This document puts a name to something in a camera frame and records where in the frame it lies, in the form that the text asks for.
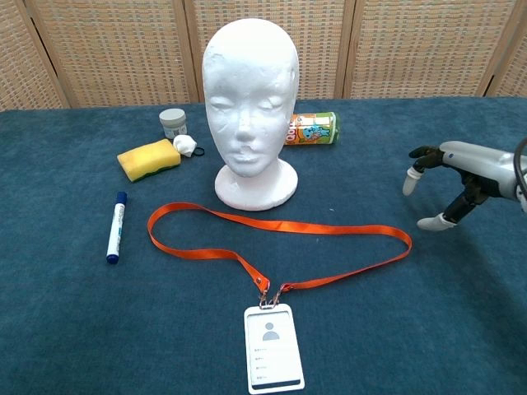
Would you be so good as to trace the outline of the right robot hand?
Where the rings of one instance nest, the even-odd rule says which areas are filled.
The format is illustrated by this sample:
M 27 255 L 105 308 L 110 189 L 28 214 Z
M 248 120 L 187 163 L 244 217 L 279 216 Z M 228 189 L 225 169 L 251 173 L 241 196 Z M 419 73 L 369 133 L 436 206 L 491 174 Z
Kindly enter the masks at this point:
M 526 157 L 460 141 L 420 146 L 409 153 L 415 160 L 407 170 L 403 195 L 410 195 L 424 170 L 444 166 L 460 174 L 464 191 L 441 213 L 422 218 L 422 230 L 440 231 L 456 226 L 489 197 L 505 198 L 526 210 Z

